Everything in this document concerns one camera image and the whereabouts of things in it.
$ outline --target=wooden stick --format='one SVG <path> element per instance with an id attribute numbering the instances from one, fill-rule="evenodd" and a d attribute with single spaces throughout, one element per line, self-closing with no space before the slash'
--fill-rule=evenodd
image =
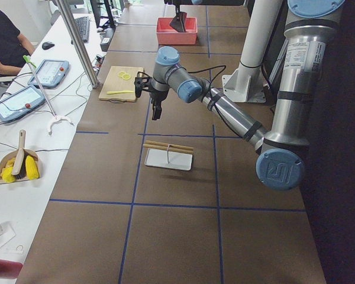
<path id="1" fill-rule="evenodd" d="M 171 145 L 170 145 L 170 147 L 168 147 L 168 146 L 158 146 L 158 145 L 144 143 L 143 147 L 193 155 L 193 150 L 180 149 L 180 148 L 172 147 Z"/>
<path id="2" fill-rule="evenodd" d="M 151 145 L 157 145 L 157 146 L 170 146 L 174 147 L 174 148 L 179 148 L 179 149 L 185 149 L 185 150 L 191 150 L 193 151 L 192 147 L 188 147 L 188 146 L 182 146 L 182 145 L 177 145 L 177 144 L 169 144 L 169 143 L 162 143 L 162 142 L 156 142 L 156 141 L 150 141 L 150 140 L 146 140 L 145 144 L 151 144 Z"/>

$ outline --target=red object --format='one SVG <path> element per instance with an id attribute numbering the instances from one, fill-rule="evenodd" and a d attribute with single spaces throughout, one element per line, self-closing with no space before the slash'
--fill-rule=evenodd
<path id="1" fill-rule="evenodd" d="M 0 278 L 16 279 L 22 269 L 22 263 L 0 259 Z"/>
<path id="2" fill-rule="evenodd" d="M 170 27 L 173 18 L 158 18 L 156 26 L 156 36 L 159 44 L 196 44 L 197 39 L 197 18 L 187 18 L 185 20 L 185 33 L 179 33 Z"/>

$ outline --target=white table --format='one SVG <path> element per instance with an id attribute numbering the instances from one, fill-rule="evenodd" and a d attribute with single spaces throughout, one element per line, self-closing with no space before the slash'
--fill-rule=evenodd
<path id="1" fill-rule="evenodd" d="M 55 46 L 49 50 L 43 50 L 41 45 L 45 41 L 51 41 Z M 73 110 L 84 103 L 86 99 L 89 98 L 91 92 L 91 84 L 88 78 L 83 76 L 78 94 L 82 95 L 84 98 L 76 94 L 80 79 L 75 82 L 74 80 L 76 80 L 84 70 L 76 50 L 70 42 L 69 33 L 64 25 L 63 19 L 60 17 L 46 34 L 43 41 L 40 42 L 38 48 L 31 56 L 31 61 L 36 65 L 40 64 L 43 59 L 69 61 L 70 69 L 65 79 L 56 89 L 46 90 L 46 92 L 49 99 L 51 99 L 51 104 L 55 112 L 59 115 L 68 114 L 73 125 L 69 124 L 67 121 L 61 121 L 52 126 L 53 132 L 52 135 L 49 135 L 47 132 L 47 123 L 52 118 L 51 113 L 32 112 L 15 123 L 0 125 L 0 142 L 17 148 L 19 131 L 25 129 L 26 149 L 37 151 L 68 149 L 70 147 L 76 126 L 83 114 L 85 104 L 75 111 Z M 97 54 L 104 55 L 100 49 L 100 36 L 96 32 L 93 17 L 90 23 L 89 42 L 85 44 L 85 47 L 92 62 Z M 29 71 L 29 67 L 25 65 L 21 73 Z M 30 75 L 18 78 L 16 81 L 25 86 L 29 78 Z M 55 95 L 59 94 L 71 83 L 71 87 L 55 97 Z M 14 82 L 7 91 L 14 93 L 21 88 L 21 85 Z M 47 104 L 44 104 L 38 110 L 49 110 L 49 108 Z M 14 150 L 15 149 L 0 144 L 0 161 L 6 154 Z M 67 150 L 39 151 L 37 154 L 41 161 L 41 178 L 32 181 L 0 185 L 0 223 L 9 224 L 15 232 L 15 237 L 0 248 L 0 259 L 21 263 L 25 262 L 50 194 L 67 155 Z M 0 283 L 14 282 L 15 280 L 0 279 Z"/>

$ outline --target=brush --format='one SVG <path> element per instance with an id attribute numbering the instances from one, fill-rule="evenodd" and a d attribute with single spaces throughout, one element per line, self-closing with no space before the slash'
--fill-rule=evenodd
<path id="1" fill-rule="evenodd" d="M 25 130 L 20 130 L 20 134 L 18 137 L 18 151 L 12 169 L 12 175 L 14 175 L 16 179 L 23 179 L 24 177 L 26 177 L 25 159 L 27 153 L 24 151 L 25 135 Z"/>

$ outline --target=yellow corn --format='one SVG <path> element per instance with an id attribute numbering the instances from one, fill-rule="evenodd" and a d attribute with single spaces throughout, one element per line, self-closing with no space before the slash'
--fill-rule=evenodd
<path id="1" fill-rule="evenodd" d="M 1 177 L 4 182 L 11 183 L 16 180 L 15 176 L 12 175 L 12 169 L 13 169 L 13 167 L 6 167 L 6 168 L 2 169 Z"/>
<path id="2" fill-rule="evenodd" d="M 40 174 L 38 172 L 36 161 L 30 155 L 27 155 L 25 159 L 26 175 L 29 179 L 38 179 Z"/>

